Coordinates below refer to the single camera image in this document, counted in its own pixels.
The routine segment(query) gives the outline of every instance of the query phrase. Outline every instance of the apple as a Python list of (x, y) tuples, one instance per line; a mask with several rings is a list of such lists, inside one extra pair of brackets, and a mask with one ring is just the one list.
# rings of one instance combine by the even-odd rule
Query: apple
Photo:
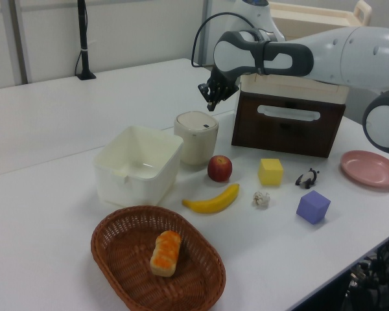
[(227, 181), (232, 174), (232, 162), (223, 155), (214, 155), (207, 165), (207, 175), (217, 182)]

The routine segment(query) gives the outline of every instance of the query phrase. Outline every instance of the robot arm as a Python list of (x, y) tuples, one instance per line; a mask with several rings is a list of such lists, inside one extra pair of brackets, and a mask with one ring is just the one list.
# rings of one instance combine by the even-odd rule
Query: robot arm
[(234, 7), (249, 14), (246, 18), (265, 13), (270, 21), (259, 29), (225, 32), (219, 39), (211, 77), (198, 86), (209, 111), (237, 92), (238, 77), (254, 73), (376, 89), (383, 93), (366, 110), (363, 128), (374, 146), (389, 153), (389, 29), (344, 27), (283, 41), (266, 1), (236, 0)]
[[(257, 73), (389, 90), (389, 29), (345, 27), (286, 42), (259, 39), (257, 31), (251, 32), (225, 32), (216, 44), (213, 75), (221, 76), (221, 89), (233, 87), (241, 75)], [(201, 86), (210, 103), (229, 97), (215, 97), (218, 93), (208, 91), (208, 84)]]

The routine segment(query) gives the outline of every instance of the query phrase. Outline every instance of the yellow banana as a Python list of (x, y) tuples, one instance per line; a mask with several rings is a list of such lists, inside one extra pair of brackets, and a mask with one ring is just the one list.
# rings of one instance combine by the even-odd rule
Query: yellow banana
[(182, 204), (197, 213), (217, 213), (231, 205), (238, 193), (239, 184), (234, 183), (213, 199), (204, 201), (182, 200)]

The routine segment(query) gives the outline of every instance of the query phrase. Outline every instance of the toy block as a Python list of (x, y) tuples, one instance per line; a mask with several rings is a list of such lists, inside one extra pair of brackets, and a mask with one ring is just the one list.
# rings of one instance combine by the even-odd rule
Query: toy block
[(279, 186), (283, 179), (284, 169), (279, 159), (261, 159), (258, 170), (262, 185)]
[(310, 224), (317, 224), (324, 218), (330, 202), (330, 200), (313, 190), (301, 197), (297, 214)]

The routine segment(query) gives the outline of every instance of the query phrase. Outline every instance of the wicker basket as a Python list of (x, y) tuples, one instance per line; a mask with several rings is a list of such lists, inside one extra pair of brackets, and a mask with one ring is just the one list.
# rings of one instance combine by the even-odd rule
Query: wicker basket
[[(158, 277), (150, 258), (166, 230), (178, 232), (182, 244), (174, 275)], [(186, 219), (162, 207), (127, 207), (108, 215), (94, 230), (91, 252), (131, 311), (209, 310), (225, 287), (217, 251)]]

